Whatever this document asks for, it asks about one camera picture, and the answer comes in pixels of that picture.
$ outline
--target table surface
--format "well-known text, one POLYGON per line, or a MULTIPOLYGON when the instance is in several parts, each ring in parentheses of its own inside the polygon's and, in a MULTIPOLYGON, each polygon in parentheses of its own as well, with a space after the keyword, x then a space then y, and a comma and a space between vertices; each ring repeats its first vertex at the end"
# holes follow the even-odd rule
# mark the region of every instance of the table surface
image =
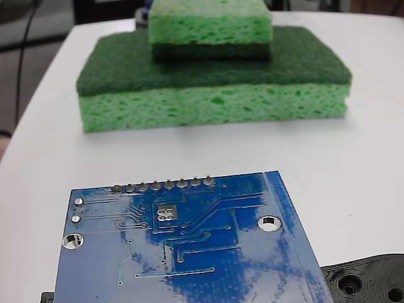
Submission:
POLYGON ((404 20, 274 13, 351 69, 345 119, 83 134, 76 79, 97 39, 133 20, 75 27, 0 164, 3 302, 53 291, 70 190, 279 170, 321 266, 404 253, 404 20))

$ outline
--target circuit board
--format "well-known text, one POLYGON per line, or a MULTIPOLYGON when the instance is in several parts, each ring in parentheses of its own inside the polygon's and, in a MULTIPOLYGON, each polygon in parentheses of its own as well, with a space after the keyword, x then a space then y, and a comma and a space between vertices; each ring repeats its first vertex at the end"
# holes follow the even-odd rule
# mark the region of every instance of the circuit board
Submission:
POLYGON ((71 192, 55 303, 333 302, 278 172, 71 192))

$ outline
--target screw hole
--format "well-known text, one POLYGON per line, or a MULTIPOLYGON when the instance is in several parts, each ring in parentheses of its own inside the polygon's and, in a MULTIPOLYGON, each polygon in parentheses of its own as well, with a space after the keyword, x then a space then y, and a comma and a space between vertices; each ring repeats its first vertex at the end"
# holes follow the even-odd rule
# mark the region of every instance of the screw hole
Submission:
POLYGON ((362 290, 362 280, 354 275, 347 275, 338 282, 338 288, 345 295, 355 295, 362 290))
POLYGON ((276 232, 281 226, 282 223, 277 217, 265 216, 258 220, 258 227, 265 232, 276 232))
POLYGON ((69 234, 62 240, 62 245, 66 249, 77 249, 84 243, 84 237, 80 234, 69 234))
POLYGON ((392 288, 387 296, 391 302, 401 302, 404 298, 403 292, 398 288, 392 288))

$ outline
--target light green sponge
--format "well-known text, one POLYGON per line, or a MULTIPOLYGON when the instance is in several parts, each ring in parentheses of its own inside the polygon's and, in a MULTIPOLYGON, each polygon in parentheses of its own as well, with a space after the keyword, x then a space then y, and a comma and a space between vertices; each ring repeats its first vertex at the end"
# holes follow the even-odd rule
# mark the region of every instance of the light green sponge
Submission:
POLYGON ((156 63, 148 32, 98 42, 80 78, 86 132, 343 117, 352 75, 311 32, 274 27, 274 61, 156 63))
POLYGON ((263 0, 155 0, 151 51, 157 59, 269 59, 271 21, 263 0))

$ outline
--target stacked sponges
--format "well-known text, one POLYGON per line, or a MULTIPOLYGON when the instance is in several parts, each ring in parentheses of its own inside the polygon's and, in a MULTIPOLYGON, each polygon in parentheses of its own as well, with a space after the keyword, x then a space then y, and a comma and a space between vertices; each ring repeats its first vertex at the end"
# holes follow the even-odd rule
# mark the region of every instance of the stacked sponges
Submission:
POLYGON ((305 28, 270 21, 262 0, 156 0, 149 31, 104 37, 90 56, 77 83, 84 130, 343 117, 350 71, 305 28))

